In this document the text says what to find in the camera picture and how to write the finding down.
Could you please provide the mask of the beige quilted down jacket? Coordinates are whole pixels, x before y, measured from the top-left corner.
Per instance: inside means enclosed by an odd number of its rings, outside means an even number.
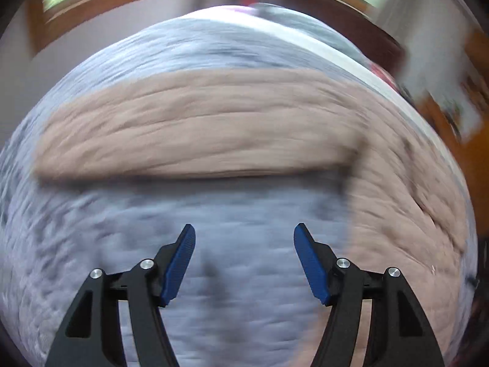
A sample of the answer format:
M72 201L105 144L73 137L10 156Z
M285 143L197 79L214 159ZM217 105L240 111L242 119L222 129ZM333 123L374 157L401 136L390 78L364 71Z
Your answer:
M120 81L62 98L34 175L61 198L55 326L90 269L130 268L189 223L197 250L163 315L177 359L306 363L328 314L292 248L302 222L362 268L399 267L444 358L458 350L472 208L452 156L399 95L306 69Z

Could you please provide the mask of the grey quilted bedspread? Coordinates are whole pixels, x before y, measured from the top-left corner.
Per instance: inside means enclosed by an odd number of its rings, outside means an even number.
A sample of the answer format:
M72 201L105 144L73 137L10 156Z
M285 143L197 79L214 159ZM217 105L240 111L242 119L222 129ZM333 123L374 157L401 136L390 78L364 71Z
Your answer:
M398 267L446 362L468 325L476 234L439 137L339 32L269 4L146 28L71 70L1 152L1 319L33 366L89 271L197 247L164 313L184 366L305 366L328 311L304 223L359 268Z

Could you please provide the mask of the orange wooden wardrobe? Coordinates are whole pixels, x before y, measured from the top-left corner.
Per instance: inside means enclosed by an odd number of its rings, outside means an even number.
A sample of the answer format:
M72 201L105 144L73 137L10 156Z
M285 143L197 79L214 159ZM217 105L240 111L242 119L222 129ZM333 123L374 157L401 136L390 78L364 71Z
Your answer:
M465 177L476 232L488 236L488 34L465 41L455 72L418 107L452 153Z

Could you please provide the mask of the red patterned cloth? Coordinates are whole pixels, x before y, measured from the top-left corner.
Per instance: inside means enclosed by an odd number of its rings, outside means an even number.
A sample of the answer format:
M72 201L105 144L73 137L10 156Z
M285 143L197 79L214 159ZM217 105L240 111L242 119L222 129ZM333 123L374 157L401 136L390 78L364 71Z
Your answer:
M395 78L389 72L387 72L385 69L383 69L380 65L371 61L370 62L370 71L374 75L379 77L381 80L383 80L386 84L388 84L395 92L399 93L399 87L395 81Z

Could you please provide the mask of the dark wooden headboard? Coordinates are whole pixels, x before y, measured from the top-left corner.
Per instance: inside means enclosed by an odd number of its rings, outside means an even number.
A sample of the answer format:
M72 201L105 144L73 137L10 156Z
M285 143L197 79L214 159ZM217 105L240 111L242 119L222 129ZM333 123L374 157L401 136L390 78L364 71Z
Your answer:
M284 0L284 6L326 23L392 76L400 73L406 57L402 45L352 6L340 0Z

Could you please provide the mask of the grey pillow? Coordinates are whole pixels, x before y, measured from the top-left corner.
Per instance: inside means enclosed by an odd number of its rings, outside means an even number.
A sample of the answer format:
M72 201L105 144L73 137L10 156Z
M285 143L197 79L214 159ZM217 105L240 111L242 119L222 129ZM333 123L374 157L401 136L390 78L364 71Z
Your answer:
M255 15L262 19L302 32L340 51L361 65L370 64L370 60L353 42L314 17L269 3L255 3L252 8L255 10Z

